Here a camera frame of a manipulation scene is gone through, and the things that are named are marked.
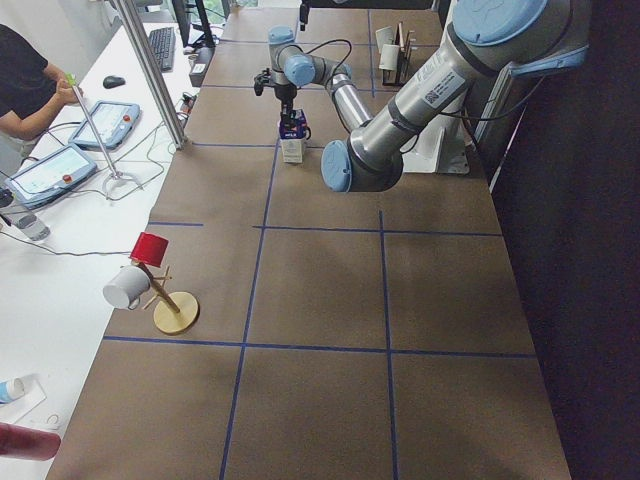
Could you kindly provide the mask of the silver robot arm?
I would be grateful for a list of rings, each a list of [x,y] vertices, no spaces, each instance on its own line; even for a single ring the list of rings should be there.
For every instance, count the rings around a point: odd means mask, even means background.
[[[482,76],[513,65],[517,76],[548,75],[579,66],[588,49],[589,1],[459,1],[439,49],[377,114],[359,98],[340,63],[306,53],[288,26],[268,33],[271,68],[254,80],[254,91],[271,86],[283,117],[297,90],[319,84],[328,92],[346,140],[328,143],[321,173],[334,192],[380,192],[403,171],[401,149]]]

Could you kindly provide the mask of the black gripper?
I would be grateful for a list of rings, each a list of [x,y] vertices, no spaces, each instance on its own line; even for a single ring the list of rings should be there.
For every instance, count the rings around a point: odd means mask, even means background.
[[[255,95],[261,96],[266,88],[272,88],[275,97],[281,102],[279,128],[282,131],[292,131],[295,128],[295,109],[293,106],[298,87],[287,78],[281,80],[278,71],[264,69],[254,77]]]

